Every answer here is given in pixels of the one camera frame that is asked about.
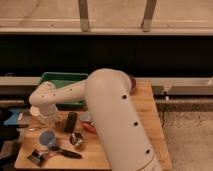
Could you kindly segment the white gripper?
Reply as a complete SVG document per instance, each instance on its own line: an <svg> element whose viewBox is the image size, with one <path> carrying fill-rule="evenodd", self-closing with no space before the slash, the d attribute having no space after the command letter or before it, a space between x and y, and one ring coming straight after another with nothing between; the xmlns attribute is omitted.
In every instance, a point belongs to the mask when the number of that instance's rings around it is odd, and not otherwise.
<svg viewBox="0 0 213 171"><path fill-rule="evenodd" d="M46 125L54 126L58 121L58 109L55 104L38 107L38 118Z"/></svg>

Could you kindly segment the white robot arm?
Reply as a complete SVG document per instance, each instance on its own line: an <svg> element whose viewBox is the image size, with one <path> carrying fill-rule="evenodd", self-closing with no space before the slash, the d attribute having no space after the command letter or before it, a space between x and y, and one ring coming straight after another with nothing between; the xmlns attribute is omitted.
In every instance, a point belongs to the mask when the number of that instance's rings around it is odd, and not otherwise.
<svg viewBox="0 0 213 171"><path fill-rule="evenodd" d="M44 82L30 95L31 113L52 116L58 103L83 100L112 171L163 171L131 99L133 87L131 76L114 69L62 88Z"/></svg>

